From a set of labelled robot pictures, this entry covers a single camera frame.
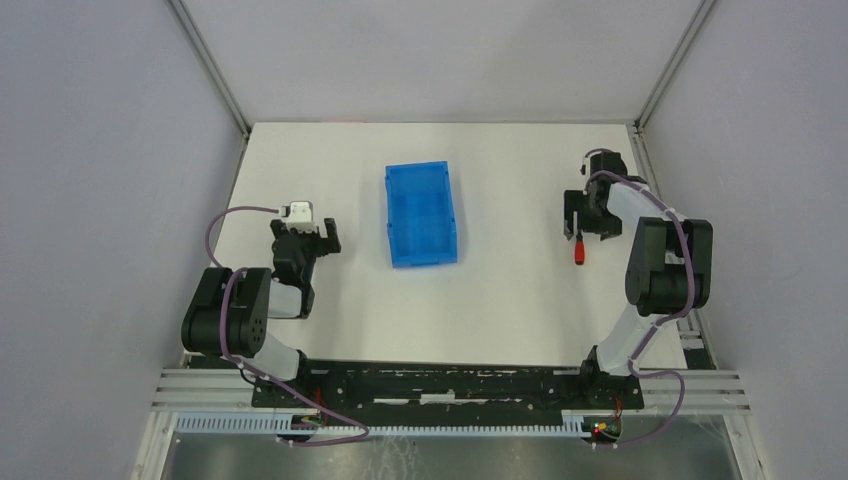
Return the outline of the red black screwdriver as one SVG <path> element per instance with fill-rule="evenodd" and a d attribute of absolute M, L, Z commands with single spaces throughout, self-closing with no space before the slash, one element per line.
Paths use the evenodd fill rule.
<path fill-rule="evenodd" d="M 578 266 L 582 266 L 586 261 L 586 250 L 583 238 L 583 232 L 578 230 L 575 235 L 575 247 L 574 247 L 574 262 Z"/>

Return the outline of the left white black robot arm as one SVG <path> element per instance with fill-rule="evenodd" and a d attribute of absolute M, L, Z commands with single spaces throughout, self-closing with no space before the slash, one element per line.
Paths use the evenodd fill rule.
<path fill-rule="evenodd" d="M 269 232 L 239 233 L 228 212 L 182 325 L 192 353 L 289 384 L 574 377 L 580 347 L 563 286 L 518 252 L 460 261 L 457 224 L 425 203 L 421 235 L 389 264 L 371 214 L 317 222 L 308 201 L 270 210 Z"/>

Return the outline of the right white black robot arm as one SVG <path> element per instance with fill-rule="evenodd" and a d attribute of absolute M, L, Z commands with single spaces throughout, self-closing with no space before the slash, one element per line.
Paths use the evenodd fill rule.
<path fill-rule="evenodd" d="M 655 336 L 707 303 L 713 226 L 664 203 L 646 180 L 629 174 L 618 152 L 587 152 L 581 173 L 584 187 L 563 194 L 564 235 L 575 243 L 575 263 L 585 262 L 585 235 L 633 234 L 624 274 L 628 305 L 587 361 L 609 376 L 634 376 Z"/>

